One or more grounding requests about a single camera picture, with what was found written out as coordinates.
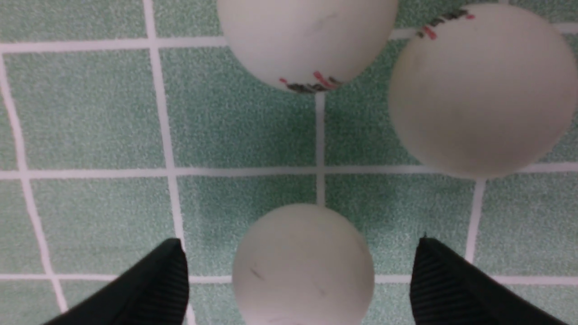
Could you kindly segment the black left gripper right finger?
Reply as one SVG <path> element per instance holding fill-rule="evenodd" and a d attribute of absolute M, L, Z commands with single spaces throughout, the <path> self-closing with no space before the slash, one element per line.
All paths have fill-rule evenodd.
<path fill-rule="evenodd" d="M 417 325 L 561 325 L 436 238 L 420 238 L 410 282 Z"/>

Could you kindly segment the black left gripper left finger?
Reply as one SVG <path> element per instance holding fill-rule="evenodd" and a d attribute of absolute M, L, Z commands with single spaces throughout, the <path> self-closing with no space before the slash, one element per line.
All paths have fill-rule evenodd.
<path fill-rule="evenodd" d="M 180 239 L 169 238 L 51 325 L 181 325 L 190 286 Z"/>

